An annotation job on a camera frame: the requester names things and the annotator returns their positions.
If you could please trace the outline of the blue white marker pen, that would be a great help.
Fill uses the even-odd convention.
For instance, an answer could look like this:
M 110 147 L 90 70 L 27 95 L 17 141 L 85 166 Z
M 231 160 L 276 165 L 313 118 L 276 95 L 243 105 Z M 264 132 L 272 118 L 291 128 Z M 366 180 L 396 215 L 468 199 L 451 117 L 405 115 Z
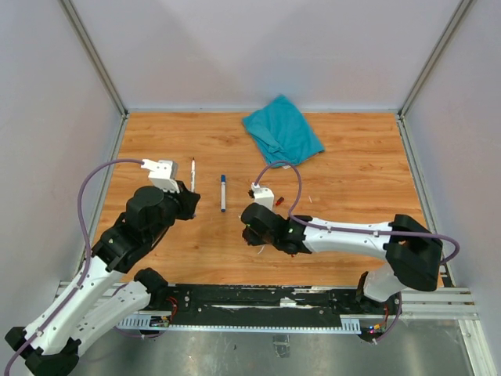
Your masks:
M 226 177 L 221 175 L 221 212 L 226 212 Z

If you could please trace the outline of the purple white marker pen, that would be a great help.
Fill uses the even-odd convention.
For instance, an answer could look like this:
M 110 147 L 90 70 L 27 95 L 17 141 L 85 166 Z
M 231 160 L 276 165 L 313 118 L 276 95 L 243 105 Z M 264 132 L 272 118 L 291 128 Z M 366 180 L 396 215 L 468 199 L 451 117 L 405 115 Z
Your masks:
M 190 190 L 192 192 L 196 191 L 196 160 L 194 157 L 191 160 Z

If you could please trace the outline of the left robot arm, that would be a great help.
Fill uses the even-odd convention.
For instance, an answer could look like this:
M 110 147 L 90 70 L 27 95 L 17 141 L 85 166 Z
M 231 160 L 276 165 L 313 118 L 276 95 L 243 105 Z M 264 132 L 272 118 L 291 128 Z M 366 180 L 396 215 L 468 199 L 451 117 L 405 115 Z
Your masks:
M 128 200 L 116 222 L 92 247 L 89 258 L 63 293 L 26 327 L 13 327 L 5 340 L 33 375 L 68 375 L 87 349 L 129 314 L 157 310 L 168 301 L 168 282 L 151 268 L 117 289 L 117 283 L 162 240 L 178 220 L 193 218 L 200 200 L 186 189 L 143 186 Z

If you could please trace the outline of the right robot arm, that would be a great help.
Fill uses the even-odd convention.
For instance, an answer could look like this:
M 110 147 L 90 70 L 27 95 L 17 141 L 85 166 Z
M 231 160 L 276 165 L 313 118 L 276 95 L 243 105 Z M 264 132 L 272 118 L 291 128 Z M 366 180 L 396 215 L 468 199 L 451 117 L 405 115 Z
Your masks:
M 355 305 L 363 313 L 373 313 L 407 287 L 429 292 L 438 286 L 443 244 L 408 215 L 375 224 L 328 222 L 307 215 L 285 219 L 253 203 L 240 219 L 250 246 L 269 244 L 288 255 L 339 251 L 383 261 L 359 281 Z

